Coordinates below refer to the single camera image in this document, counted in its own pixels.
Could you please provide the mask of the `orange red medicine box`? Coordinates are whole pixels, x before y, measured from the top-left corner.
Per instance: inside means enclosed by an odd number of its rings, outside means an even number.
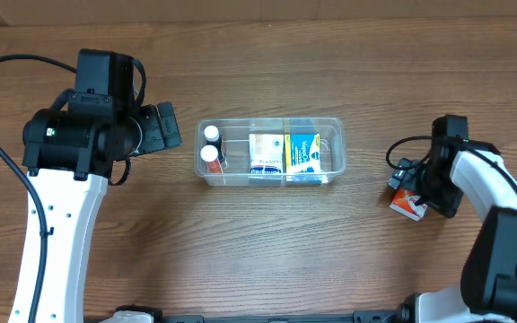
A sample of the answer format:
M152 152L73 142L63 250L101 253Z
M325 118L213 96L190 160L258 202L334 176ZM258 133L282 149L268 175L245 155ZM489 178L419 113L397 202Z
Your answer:
M416 202L419 198L420 196L414 192L405 188L399 188L390 202L390 209L405 215L415 222L421 221L425 216L427 205L417 205Z

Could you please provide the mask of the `black bottle white cap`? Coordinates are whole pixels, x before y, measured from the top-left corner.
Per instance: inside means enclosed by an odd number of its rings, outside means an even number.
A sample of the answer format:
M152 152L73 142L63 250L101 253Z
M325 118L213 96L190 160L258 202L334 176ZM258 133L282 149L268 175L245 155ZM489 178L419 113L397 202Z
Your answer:
M203 134L208 145L213 145L217 150L221 149L222 137L218 127L213 125L207 126Z

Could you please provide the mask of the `orange tube white cap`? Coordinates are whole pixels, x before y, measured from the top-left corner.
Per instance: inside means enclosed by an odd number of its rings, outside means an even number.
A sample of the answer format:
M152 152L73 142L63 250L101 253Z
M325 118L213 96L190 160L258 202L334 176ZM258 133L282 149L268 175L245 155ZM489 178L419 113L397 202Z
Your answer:
M200 150L200 158L206 165L208 173L222 174L223 164L219 160L219 151L213 145L205 145Z

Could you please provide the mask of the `white Halls box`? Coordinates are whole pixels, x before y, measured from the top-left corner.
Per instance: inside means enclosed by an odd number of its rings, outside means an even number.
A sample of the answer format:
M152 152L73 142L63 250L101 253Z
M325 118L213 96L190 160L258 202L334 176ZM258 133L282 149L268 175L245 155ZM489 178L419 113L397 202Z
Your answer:
M251 174L277 174L283 172L283 135L250 134L249 140Z

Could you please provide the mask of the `blue VapoDrops box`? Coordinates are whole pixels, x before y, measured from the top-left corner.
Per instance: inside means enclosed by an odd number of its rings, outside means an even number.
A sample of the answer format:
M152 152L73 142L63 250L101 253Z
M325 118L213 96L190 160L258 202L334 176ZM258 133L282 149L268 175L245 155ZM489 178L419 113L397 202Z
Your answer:
M287 174L321 172L320 135L285 135L285 169Z

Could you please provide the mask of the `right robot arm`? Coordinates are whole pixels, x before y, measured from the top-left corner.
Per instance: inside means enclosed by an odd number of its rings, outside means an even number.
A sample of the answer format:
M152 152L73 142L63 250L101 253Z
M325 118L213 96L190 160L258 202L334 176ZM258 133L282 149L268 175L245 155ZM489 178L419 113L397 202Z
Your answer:
M498 150L469 140L466 118L437 118L416 192L448 217L467 198L482 227L459 285L417 296L415 321L517 321L517 182Z

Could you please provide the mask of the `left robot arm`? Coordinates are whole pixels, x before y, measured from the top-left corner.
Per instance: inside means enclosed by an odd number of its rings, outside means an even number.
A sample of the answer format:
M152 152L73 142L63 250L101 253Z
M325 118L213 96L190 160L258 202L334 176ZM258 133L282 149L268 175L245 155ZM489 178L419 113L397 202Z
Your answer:
M34 188L10 321L81 322L93 227L114 162L181 146L169 102L143 103L140 61L80 51L74 88L39 110L22 133Z

